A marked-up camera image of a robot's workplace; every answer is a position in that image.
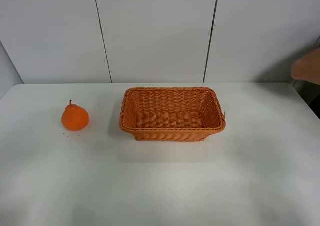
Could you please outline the blurred person hand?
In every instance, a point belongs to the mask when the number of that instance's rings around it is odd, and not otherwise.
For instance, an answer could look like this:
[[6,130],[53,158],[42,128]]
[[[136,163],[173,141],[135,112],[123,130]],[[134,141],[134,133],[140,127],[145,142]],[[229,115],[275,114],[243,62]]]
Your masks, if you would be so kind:
[[295,80],[320,84],[320,48],[316,48],[298,59],[292,66],[291,76]]

